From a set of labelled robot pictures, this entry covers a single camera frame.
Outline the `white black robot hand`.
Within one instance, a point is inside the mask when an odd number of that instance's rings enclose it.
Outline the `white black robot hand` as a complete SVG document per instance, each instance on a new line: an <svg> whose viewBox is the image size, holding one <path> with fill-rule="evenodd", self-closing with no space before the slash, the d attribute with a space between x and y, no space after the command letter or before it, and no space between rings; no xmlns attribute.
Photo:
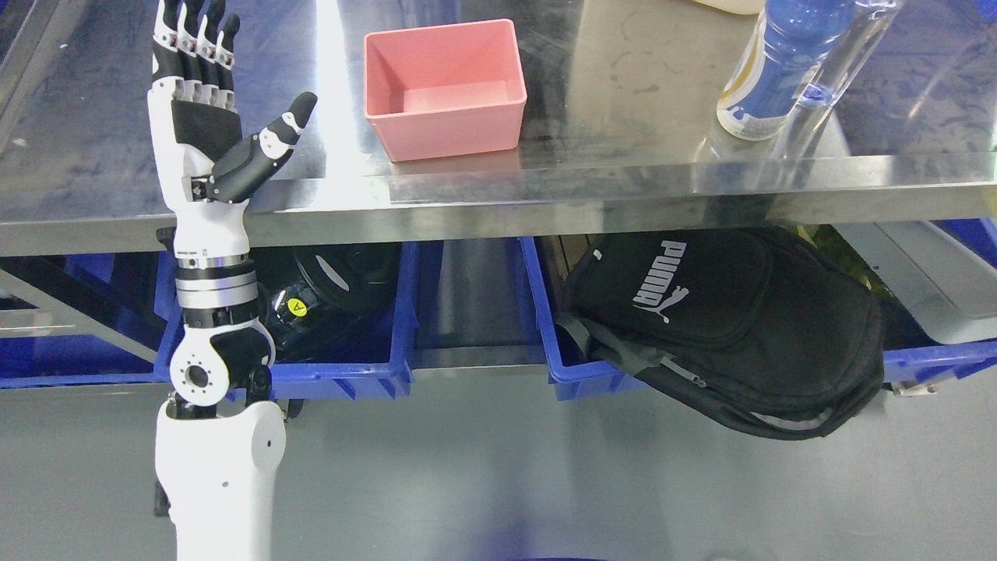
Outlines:
<svg viewBox="0 0 997 561"><path fill-rule="evenodd" d="M318 98L299 93L284 113L242 139L234 111L240 17L230 14L220 26L227 3L210 1L200 14L203 4L157 4L147 92L154 163L178 226L241 227L244 202L290 160ZM197 199L192 181L207 175L206 196Z"/></svg>

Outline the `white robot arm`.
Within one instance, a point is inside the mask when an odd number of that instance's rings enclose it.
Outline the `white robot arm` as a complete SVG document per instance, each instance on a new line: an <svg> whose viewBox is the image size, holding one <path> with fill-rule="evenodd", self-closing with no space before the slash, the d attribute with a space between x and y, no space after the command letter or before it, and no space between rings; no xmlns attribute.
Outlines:
<svg viewBox="0 0 997 561"><path fill-rule="evenodd" d="M285 414L272 397L277 349L261 323L245 209L290 159L317 96L300 93L243 135L234 95L238 15L224 1L160 1L147 117L161 195L174 214L184 334L157 413L157 507L178 560L270 560Z"/></svg>

